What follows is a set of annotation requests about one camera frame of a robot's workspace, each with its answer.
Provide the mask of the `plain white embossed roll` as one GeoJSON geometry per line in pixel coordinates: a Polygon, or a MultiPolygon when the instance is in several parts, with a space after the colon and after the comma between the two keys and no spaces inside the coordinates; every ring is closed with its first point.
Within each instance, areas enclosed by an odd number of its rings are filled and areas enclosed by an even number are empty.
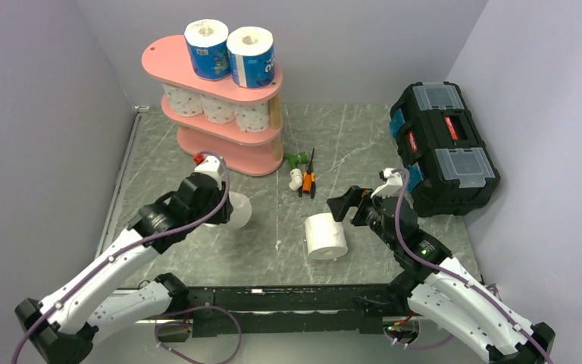
{"type": "Polygon", "coordinates": [[[308,257],[313,260],[338,259],[349,251],[341,222],[329,212],[308,217],[304,223],[308,257]]]}

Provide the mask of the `plain white paper roll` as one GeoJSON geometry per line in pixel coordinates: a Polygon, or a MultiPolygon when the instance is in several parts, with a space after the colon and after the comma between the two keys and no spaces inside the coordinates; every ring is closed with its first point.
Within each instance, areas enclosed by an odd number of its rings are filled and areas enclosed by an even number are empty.
{"type": "Polygon", "coordinates": [[[209,218],[204,225],[208,227],[224,227],[240,229],[245,227],[252,216],[252,204],[249,198],[241,193],[229,192],[227,201],[218,213],[209,218]]]}

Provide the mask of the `pink three-tier shelf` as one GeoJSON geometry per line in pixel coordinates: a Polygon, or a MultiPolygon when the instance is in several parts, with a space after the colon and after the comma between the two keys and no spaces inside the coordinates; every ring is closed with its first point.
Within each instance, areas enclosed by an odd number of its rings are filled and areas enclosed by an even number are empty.
{"type": "Polygon", "coordinates": [[[242,88],[231,77],[205,80],[194,73],[182,35],[154,41],[142,54],[142,66],[161,82],[161,109],[178,124],[177,142],[185,152],[211,150],[229,168],[250,176],[265,176],[280,167],[280,67],[262,89],[242,88]]]}

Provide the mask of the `floral paper roll large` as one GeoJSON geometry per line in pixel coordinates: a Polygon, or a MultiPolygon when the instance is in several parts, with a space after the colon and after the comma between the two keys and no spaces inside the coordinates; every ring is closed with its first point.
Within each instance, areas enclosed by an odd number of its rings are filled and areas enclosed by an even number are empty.
{"type": "Polygon", "coordinates": [[[169,83],[162,83],[161,85],[171,109],[177,115],[189,118],[203,113],[198,93],[169,83]]]}

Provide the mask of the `blue paper roll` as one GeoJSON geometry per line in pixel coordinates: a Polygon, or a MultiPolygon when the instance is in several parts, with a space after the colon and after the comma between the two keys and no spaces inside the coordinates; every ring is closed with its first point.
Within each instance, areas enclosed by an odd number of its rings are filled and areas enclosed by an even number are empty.
{"type": "Polygon", "coordinates": [[[260,89],[273,82],[274,38],[262,27],[240,27],[227,37],[233,82],[242,88],[260,89]]]}

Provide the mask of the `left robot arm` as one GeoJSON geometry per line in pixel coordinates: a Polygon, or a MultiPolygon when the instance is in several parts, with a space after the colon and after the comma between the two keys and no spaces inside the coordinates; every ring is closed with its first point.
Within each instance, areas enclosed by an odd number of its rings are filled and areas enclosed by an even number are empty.
{"type": "Polygon", "coordinates": [[[189,289],[171,273],[158,275],[120,301],[110,296],[135,271],[204,223],[224,224],[233,207],[220,172],[193,172],[175,191],[141,207],[126,230],[75,278],[41,300],[15,309],[30,342],[47,363],[80,363],[96,344],[143,318],[180,317],[189,289]]]}

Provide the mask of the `white pipe elbow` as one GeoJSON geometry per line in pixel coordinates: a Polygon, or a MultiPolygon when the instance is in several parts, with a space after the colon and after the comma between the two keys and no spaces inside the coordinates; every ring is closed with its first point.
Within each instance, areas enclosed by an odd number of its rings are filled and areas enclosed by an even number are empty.
{"type": "Polygon", "coordinates": [[[292,191],[297,191],[303,185],[303,173],[299,168],[294,168],[289,173],[290,182],[288,184],[292,191]]]}

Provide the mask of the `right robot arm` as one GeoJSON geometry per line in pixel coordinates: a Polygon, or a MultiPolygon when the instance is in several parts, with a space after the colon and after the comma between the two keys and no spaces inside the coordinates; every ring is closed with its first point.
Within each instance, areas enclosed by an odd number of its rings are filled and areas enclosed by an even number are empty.
{"type": "Polygon", "coordinates": [[[351,225],[370,228],[393,252],[402,272],[386,286],[392,312],[411,310],[436,322],[486,363],[552,361],[555,332],[517,314],[474,279],[447,246],[420,228],[403,196],[384,198],[352,186],[327,205],[336,222],[354,208],[351,225]]]}

